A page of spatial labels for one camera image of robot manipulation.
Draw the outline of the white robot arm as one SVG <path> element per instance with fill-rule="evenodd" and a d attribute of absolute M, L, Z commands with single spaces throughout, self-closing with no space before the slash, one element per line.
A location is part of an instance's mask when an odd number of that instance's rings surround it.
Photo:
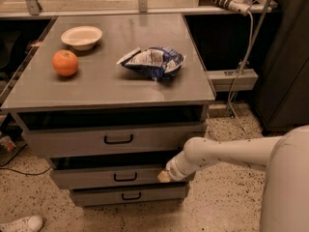
<path fill-rule="evenodd" d="M 260 232 L 309 232 L 309 126 L 282 136 L 225 142 L 192 137 L 157 179 L 180 181 L 220 162 L 266 173 Z"/>

